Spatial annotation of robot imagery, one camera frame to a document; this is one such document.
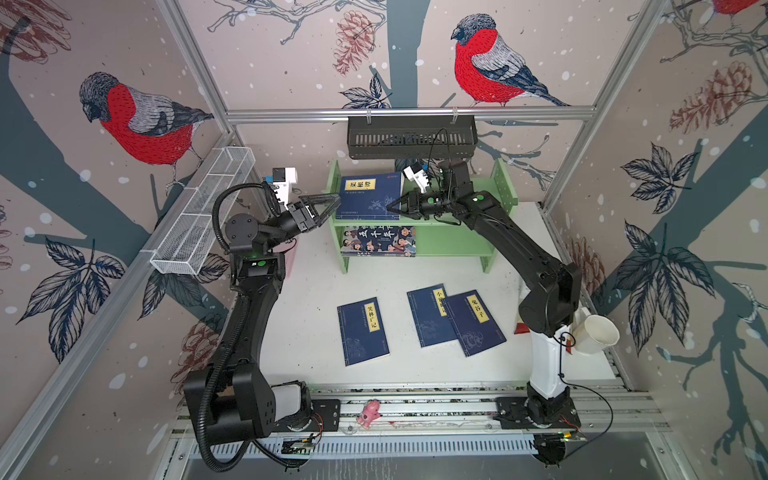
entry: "white cup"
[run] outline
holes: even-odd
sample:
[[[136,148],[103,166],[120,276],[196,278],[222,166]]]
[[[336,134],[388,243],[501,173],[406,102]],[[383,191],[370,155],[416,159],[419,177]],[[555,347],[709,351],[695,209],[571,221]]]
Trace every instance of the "white cup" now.
[[[604,316],[590,315],[576,327],[574,338],[576,351],[592,355],[607,346],[616,345],[619,341],[619,329]]]

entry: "black cable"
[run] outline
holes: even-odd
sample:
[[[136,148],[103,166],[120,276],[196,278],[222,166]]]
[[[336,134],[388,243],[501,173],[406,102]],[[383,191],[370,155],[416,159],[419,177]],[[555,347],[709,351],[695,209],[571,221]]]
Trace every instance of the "black cable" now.
[[[572,343],[571,345],[568,345],[568,344],[565,342],[565,335],[566,335],[566,334],[568,334],[568,335],[571,337],[571,339],[573,340],[573,343]],[[587,442],[586,442],[586,443],[584,443],[583,445],[579,445],[579,446],[578,446],[578,447],[577,447],[575,450],[573,450],[572,452],[568,453],[568,454],[567,454],[565,457],[563,457],[563,459],[561,460],[561,462],[563,462],[563,461],[565,461],[565,459],[567,459],[568,457],[570,457],[570,456],[571,456],[571,455],[573,455],[574,453],[578,452],[579,450],[581,450],[581,449],[582,449],[582,448],[584,448],[585,446],[589,445],[590,443],[592,443],[592,442],[594,442],[595,440],[599,439],[601,436],[605,435],[605,434],[608,432],[608,430],[610,430],[610,429],[611,429],[611,426],[614,424],[614,409],[611,407],[611,404],[610,404],[610,403],[609,403],[609,402],[608,402],[608,401],[605,399],[605,397],[603,397],[603,396],[602,396],[600,393],[598,393],[598,392],[595,392],[593,389],[589,388],[588,386],[577,385],[576,383],[570,383],[570,382],[566,382],[566,381],[565,381],[565,374],[563,373],[563,348],[564,348],[564,347],[565,347],[565,348],[568,348],[569,346],[576,346],[576,337],[574,337],[574,336],[573,336],[573,334],[572,334],[572,333],[570,333],[570,332],[563,332],[563,333],[560,335],[560,340],[559,340],[559,341],[558,341],[558,339],[554,339],[554,340],[555,340],[555,342],[557,342],[557,343],[558,343],[558,345],[560,346],[560,373],[558,374],[558,376],[560,377],[560,380],[561,380],[561,382],[563,382],[565,385],[576,386],[576,387],[578,387],[578,388],[580,388],[580,389],[586,389],[586,390],[589,390],[590,392],[594,393],[595,395],[597,395],[597,396],[599,396],[601,399],[603,399],[603,402],[605,402],[605,405],[607,405],[607,406],[608,406],[608,409],[611,411],[611,421],[608,423],[608,426],[607,426],[607,427],[605,427],[605,430],[603,430],[602,432],[600,432],[600,433],[598,434],[598,436],[592,437],[591,439],[587,440]]]
[[[226,255],[229,255],[230,253],[230,245],[227,243],[227,241],[224,239],[224,235],[221,233],[221,225],[219,225],[219,209],[221,208],[221,204],[224,202],[225,198],[229,197],[232,193],[237,192],[238,190],[243,190],[245,188],[264,188],[264,186],[262,184],[253,183],[233,185],[232,187],[229,187],[225,191],[221,192],[219,196],[216,197],[216,200],[214,201],[214,207],[210,212],[211,216],[213,217],[211,221],[214,227],[214,236],[216,237],[216,241],[219,242],[221,249],[224,250]]]

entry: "red bird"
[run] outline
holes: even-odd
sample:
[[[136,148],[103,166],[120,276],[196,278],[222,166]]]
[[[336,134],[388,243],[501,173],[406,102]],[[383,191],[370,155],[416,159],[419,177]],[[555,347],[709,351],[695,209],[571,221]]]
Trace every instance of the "red bird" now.
[[[101,71],[83,81],[80,102],[88,121],[98,118],[133,158],[151,165],[173,165],[174,178],[165,186],[166,193],[173,185],[183,186],[176,180],[176,161],[187,150],[194,153],[195,130],[214,117],[163,95],[142,93]]]
[[[512,98],[539,97],[560,107],[567,106],[525,65],[525,59],[504,43],[490,15],[464,17],[451,35],[456,40],[456,81],[479,102],[506,105]]]

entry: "bookshelf shelf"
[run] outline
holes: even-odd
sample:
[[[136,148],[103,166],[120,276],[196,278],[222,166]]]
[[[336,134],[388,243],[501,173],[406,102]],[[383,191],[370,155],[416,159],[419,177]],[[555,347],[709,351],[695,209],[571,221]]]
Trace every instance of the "bookshelf shelf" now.
[[[328,175],[328,193],[338,193],[341,184],[341,170],[339,162],[335,161]],[[475,185],[475,191],[486,190],[494,197],[498,198],[504,206],[507,213],[514,215],[518,208],[518,196],[515,188],[509,178],[506,165],[497,160],[494,163],[490,178],[473,177],[472,183]],[[405,181],[402,185],[402,191],[406,192],[413,189],[415,185],[410,181]],[[441,220],[452,221],[450,215],[445,215]],[[483,237],[473,232],[466,225],[459,227],[440,223],[433,218],[429,220],[412,220],[410,218],[401,218],[401,220],[338,220],[335,216],[329,218],[328,223],[336,246],[336,255],[339,258],[341,270],[347,273],[349,270],[350,258],[365,257],[344,257],[341,254],[341,239],[344,233],[344,227],[374,227],[388,225],[414,225],[418,228],[416,231],[416,256],[418,257],[478,257],[482,265],[483,272],[488,273],[493,266],[493,262],[498,254],[497,250]]]

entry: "blue book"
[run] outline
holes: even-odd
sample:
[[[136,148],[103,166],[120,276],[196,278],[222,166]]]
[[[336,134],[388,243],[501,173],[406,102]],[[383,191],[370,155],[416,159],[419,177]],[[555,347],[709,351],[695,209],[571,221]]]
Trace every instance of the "blue book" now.
[[[507,341],[477,290],[449,296],[445,305],[464,355],[472,356]]]
[[[342,177],[341,204],[336,209],[340,220],[399,220],[386,206],[400,198],[402,173]]]
[[[379,301],[374,298],[337,308],[347,366],[389,355]]]
[[[456,340],[451,317],[445,308],[445,288],[442,283],[408,292],[413,322],[422,348]]]

